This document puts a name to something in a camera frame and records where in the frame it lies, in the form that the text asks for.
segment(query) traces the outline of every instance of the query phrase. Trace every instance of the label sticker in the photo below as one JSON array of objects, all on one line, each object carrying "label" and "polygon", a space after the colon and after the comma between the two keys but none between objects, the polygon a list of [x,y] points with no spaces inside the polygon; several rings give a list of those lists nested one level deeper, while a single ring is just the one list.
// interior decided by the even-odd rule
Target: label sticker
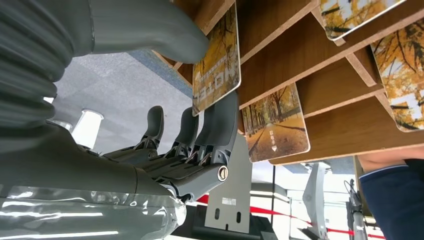
[{"label": "label sticker", "polygon": [[234,199],[234,198],[227,198],[227,197],[222,198],[222,204],[225,204],[225,205],[235,206],[236,201],[237,199]]}]

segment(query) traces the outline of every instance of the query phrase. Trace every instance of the gray plastic cover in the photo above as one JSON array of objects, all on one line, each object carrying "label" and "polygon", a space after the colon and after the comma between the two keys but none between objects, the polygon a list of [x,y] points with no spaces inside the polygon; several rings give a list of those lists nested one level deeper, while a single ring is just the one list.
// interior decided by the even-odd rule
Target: gray plastic cover
[{"label": "gray plastic cover", "polygon": [[14,186],[0,206],[0,240],[155,240],[186,218],[172,196],[121,192]]}]

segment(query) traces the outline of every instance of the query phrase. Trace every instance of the autumn tree photo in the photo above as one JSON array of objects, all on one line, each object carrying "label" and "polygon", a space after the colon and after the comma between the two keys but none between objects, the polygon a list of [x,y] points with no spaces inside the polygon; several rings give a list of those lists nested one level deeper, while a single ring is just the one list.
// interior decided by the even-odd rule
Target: autumn tree photo
[{"label": "autumn tree photo", "polygon": [[295,83],[243,108],[241,113],[252,162],[309,150]]},{"label": "autumn tree photo", "polygon": [[397,127],[424,129],[424,19],[371,44]]},{"label": "autumn tree photo", "polygon": [[405,0],[321,0],[327,37],[336,40]]},{"label": "autumn tree photo", "polygon": [[240,81],[237,13],[233,5],[207,35],[209,49],[193,66],[193,113],[210,107]]}]

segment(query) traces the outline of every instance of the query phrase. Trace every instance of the wooden board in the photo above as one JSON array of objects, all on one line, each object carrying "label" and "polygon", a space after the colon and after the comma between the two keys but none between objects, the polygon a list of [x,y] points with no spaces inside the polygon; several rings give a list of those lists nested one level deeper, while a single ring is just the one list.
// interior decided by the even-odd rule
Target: wooden board
[{"label": "wooden board", "polygon": [[194,23],[207,35],[234,2],[235,0],[203,0]]},{"label": "wooden board", "polygon": [[193,64],[183,64],[176,70],[180,77],[186,81],[189,87],[193,85]]},{"label": "wooden board", "polygon": [[187,16],[192,20],[196,18],[199,12],[199,8],[202,5],[203,0],[170,0],[175,6],[181,9]]},{"label": "wooden board", "polygon": [[314,16],[306,15],[241,65],[240,109],[325,67],[323,59],[339,48],[346,47],[328,40]]},{"label": "wooden board", "polygon": [[368,87],[381,83],[379,71],[368,46],[347,55],[346,59]]},{"label": "wooden board", "polygon": [[424,1],[408,0],[352,32],[345,38],[346,44],[337,47],[327,39],[312,14],[308,14],[241,66],[240,108],[366,47],[423,16]]},{"label": "wooden board", "polygon": [[389,116],[394,120],[395,116],[393,116],[393,111],[392,111],[392,108],[390,107],[390,103],[389,103],[389,100],[387,99],[386,93],[380,92],[376,94],[375,97],[383,106],[383,108],[386,110],[386,112],[389,114]]},{"label": "wooden board", "polygon": [[310,151],[271,160],[292,164],[424,145],[424,132],[405,133],[375,98],[368,98],[306,120]]},{"label": "wooden board", "polygon": [[317,6],[317,0],[245,1],[238,8],[241,64]]},{"label": "wooden board", "polygon": [[346,59],[341,59],[296,84],[305,118],[384,92],[381,84],[366,86]]}]

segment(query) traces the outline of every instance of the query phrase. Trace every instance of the mounting hole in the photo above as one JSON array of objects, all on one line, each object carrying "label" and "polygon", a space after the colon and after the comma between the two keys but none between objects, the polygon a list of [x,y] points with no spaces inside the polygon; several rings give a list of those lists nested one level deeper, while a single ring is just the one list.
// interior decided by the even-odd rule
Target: mounting hole
[{"label": "mounting hole", "polygon": [[215,209],[215,219],[216,220],[220,219],[220,209],[219,208]]},{"label": "mounting hole", "polygon": [[237,212],[237,219],[235,220],[238,224],[242,221],[242,213],[241,212]]}]

